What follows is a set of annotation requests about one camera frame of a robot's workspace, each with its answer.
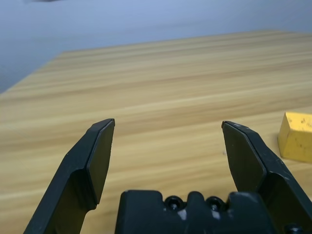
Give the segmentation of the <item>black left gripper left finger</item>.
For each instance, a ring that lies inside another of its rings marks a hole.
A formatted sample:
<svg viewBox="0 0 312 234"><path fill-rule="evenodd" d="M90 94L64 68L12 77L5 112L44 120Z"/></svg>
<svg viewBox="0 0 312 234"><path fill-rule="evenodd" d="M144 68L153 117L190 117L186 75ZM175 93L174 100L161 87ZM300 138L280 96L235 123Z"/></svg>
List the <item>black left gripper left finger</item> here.
<svg viewBox="0 0 312 234"><path fill-rule="evenodd" d="M100 202L109 168L115 120L94 123L64 156L26 234L78 234Z"/></svg>

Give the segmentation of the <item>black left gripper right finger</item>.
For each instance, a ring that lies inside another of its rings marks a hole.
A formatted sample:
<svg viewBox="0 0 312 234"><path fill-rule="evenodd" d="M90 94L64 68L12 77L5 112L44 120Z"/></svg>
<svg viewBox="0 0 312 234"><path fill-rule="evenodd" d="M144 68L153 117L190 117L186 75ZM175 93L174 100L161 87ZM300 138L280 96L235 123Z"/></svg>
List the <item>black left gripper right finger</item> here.
<svg viewBox="0 0 312 234"><path fill-rule="evenodd" d="M284 162L250 128L231 121L221 128L237 190L259 194L280 233L310 234L312 202Z"/></svg>

